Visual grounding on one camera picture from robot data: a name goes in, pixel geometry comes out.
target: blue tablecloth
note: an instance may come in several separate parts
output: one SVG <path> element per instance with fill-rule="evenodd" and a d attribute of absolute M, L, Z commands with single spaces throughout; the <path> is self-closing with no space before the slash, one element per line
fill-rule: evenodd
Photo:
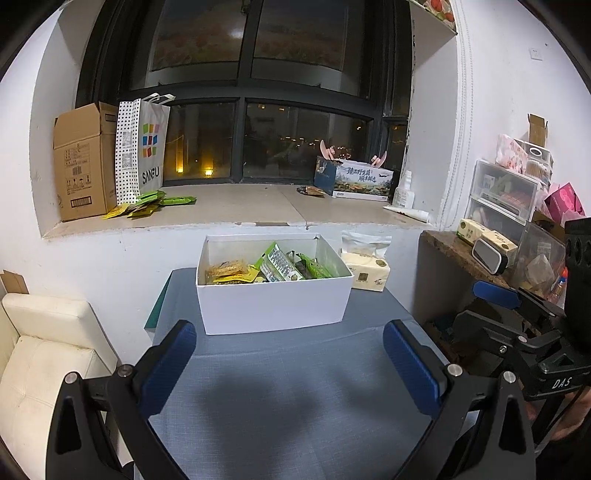
<path fill-rule="evenodd" d="M 384 352 L 384 325 L 403 320 L 447 363 L 387 291 L 352 290 L 340 323 L 207 336 L 185 268 L 170 278 L 154 343 L 179 319 L 197 327 L 197 348 L 150 423 L 191 480 L 391 479 L 430 419 Z"/>

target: white bottle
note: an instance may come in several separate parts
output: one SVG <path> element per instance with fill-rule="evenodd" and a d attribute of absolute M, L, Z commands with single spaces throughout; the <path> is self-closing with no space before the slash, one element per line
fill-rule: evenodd
<path fill-rule="evenodd" d="M 392 200 L 393 207 L 399 208 L 413 208 L 414 192 L 410 190 L 410 182 L 413 177 L 413 172 L 406 170 L 404 175 L 400 178 L 400 182 L 394 190 L 394 198 Z"/>

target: blue gripper pad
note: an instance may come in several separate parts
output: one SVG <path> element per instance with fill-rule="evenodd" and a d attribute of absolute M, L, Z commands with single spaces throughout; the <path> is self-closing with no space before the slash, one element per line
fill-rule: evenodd
<path fill-rule="evenodd" d="M 384 327 L 384 348 L 396 367 L 398 375 L 421 413 L 437 417 L 441 409 L 441 385 L 421 360 L 422 345 L 402 321 L 393 320 Z"/>
<path fill-rule="evenodd" d="M 477 281 L 472 287 L 474 295 L 506 309 L 515 310 L 521 306 L 521 300 L 515 290 L 498 287 L 486 281 Z"/>
<path fill-rule="evenodd" d="M 186 322 L 142 384 L 138 407 L 143 418 L 148 419 L 162 411 L 196 345 L 195 325 Z"/>

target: window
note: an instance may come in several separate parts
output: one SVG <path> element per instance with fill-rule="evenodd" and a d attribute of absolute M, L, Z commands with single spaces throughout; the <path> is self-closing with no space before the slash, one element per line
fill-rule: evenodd
<path fill-rule="evenodd" d="M 172 93 L 165 184 L 310 184 L 320 141 L 405 153 L 404 0 L 105 0 L 76 103 Z"/>

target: white leather chair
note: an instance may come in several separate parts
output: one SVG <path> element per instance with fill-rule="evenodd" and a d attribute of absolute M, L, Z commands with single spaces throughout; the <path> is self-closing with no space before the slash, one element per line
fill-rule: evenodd
<path fill-rule="evenodd" d="M 47 438 L 64 376 L 114 372 L 117 357 L 90 305 L 9 293 L 0 307 L 0 437 L 30 480 L 45 480 Z"/>

